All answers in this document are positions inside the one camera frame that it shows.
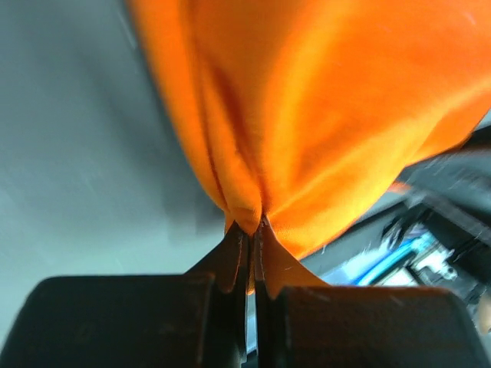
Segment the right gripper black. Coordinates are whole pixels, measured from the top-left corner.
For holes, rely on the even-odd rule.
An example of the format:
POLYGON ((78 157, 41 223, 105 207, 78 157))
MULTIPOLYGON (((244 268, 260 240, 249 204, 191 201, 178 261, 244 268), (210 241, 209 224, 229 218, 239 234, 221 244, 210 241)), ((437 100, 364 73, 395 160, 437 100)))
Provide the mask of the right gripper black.
POLYGON ((489 127, 400 179, 405 194, 388 195, 307 268, 330 284, 447 288, 468 306, 489 306, 489 127))

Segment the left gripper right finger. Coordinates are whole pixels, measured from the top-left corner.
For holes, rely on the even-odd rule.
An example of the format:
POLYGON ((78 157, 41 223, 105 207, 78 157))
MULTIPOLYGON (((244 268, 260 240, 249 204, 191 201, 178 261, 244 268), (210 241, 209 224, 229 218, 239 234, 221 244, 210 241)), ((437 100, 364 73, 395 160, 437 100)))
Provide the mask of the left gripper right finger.
POLYGON ((463 302, 438 287, 339 287, 261 220, 252 240, 261 367, 488 367, 463 302))

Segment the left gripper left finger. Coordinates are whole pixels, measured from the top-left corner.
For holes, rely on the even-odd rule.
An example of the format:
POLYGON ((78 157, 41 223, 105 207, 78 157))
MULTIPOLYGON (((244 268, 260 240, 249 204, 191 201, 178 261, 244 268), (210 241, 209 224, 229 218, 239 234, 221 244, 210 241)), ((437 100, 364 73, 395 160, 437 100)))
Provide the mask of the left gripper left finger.
POLYGON ((249 237, 237 225, 184 274, 65 276, 28 295, 3 367, 239 367, 249 237))

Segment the orange t shirt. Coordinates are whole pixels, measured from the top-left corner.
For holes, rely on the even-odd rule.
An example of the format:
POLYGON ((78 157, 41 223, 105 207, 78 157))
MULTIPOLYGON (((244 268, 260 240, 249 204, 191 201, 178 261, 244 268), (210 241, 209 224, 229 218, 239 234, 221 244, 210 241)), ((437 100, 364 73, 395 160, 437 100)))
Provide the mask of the orange t shirt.
POLYGON ((153 80, 228 223, 270 224, 271 294, 490 107, 488 1, 131 1, 153 80))

